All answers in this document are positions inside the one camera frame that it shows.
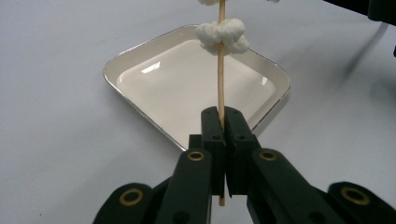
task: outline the gold rim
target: gold rim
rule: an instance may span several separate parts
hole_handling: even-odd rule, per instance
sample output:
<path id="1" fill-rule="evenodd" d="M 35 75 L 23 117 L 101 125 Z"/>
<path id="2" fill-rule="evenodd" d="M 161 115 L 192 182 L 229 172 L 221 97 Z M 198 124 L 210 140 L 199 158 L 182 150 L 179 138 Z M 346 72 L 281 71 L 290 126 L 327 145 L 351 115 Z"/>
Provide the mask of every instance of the gold rim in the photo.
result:
<path id="1" fill-rule="evenodd" d="M 201 161 L 205 158 L 205 154 L 200 151 L 193 151 L 187 155 L 187 158 L 191 161 Z"/>
<path id="2" fill-rule="evenodd" d="M 272 151 L 264 150 L 260 152 L 260 158 L 265 161 L 275 161 L 277 159 L 277 155 Z"/>
<path id="3" fill-rule="evenodd" d="M 132 200 L 128 200 L 127 197 L 130 194 L 136 194 L 136 197 Z M 140 189 L 128 189 L 123 192 L 120 196 L 120 203 L 124 206 L 133 206 L 140 203 L 143 199 L 143 191 Z"/>
<path id="4" fill-rule="evenodd" d="M 343 187 L 341 189 L 341 194 L 348 201 L 358 205 L 367 205 L 370 203 L 369 196 L 361 192 L 361 190 L 359 189 L 355 189 L 351 187 Z"/>

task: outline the square plate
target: square plate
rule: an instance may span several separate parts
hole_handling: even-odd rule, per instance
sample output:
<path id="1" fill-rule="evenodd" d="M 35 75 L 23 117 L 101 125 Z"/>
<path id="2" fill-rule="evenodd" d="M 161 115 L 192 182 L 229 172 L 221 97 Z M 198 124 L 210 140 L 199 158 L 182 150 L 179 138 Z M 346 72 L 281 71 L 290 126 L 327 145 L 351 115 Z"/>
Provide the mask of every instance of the square plate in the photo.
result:
<path id="1" fill-rule="evenodd" d="M 217 56 L 183 26 L 128 49 L 104 69 L 107 82 L 178 147 L 201 133 L 201 111 L 218 103 Z M 253 131 L 286 95 L 290 77 L 252 50 L 224 57 L 225 104 Z"/>

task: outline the wooden skewer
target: wooden skewer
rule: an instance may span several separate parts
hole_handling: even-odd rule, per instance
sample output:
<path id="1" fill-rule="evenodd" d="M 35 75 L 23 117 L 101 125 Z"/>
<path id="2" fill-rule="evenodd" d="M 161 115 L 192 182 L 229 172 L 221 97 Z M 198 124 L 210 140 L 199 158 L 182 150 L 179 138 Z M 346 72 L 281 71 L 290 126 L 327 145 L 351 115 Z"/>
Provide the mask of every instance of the wooden skewer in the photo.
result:
<path id="1" fill-rule="evenodd" d="M 225 19 L 225 0 L 219 2 L 219 23 Z M 218 96 L 219 96 L 219 120 L 221 129 L 224 131 L 224 43 L 219 43 L 218 53 Z M 219 196 L 219 205 L 225 206 L 224 195 Z"/>

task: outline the tabletop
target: tabletop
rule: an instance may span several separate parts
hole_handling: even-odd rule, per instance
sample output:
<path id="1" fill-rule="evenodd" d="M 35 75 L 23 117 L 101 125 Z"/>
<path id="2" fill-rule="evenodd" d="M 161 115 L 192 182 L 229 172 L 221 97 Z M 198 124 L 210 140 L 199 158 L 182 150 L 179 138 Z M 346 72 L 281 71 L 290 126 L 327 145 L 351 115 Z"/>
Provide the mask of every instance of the tabletop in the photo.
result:
<path id="1" fill-rule="evenodd" d="M 257 133 L 313 186 L 349 181 L 396 207 L 396 27 L 323 1 L 228 1 L 291 89 Z M 152 187 L 181 151 L 106 83 L 118 53 L 216 7 L 176 0 L 0 2 L 0 222 L 92 223 L 111 192 Z M 246 197 L 212 223 L 251 223 Z"/>

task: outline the white cotton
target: white cotton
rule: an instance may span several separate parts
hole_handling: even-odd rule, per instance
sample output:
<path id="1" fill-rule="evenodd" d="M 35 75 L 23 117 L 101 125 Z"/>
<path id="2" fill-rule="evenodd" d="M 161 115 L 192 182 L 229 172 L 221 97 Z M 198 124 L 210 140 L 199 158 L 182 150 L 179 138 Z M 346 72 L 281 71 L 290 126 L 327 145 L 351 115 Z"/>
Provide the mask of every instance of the white cotton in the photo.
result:
<path id="1" fill-rule="evenodd" d="M 244 36 L 245 25 L 238 19 L 216 21 L 199 25 L 195 34 L 201 41 L 201 47 L 213 55 L 218 54 L 219 43 L 224 43 L 224 54 L 245 53 L 249 44 Z"/>
<path id="2" fill-rule="evenodd" d="M 219 3 L 219 0 L 198 0 L 202 5 L 213 6 Z"/>

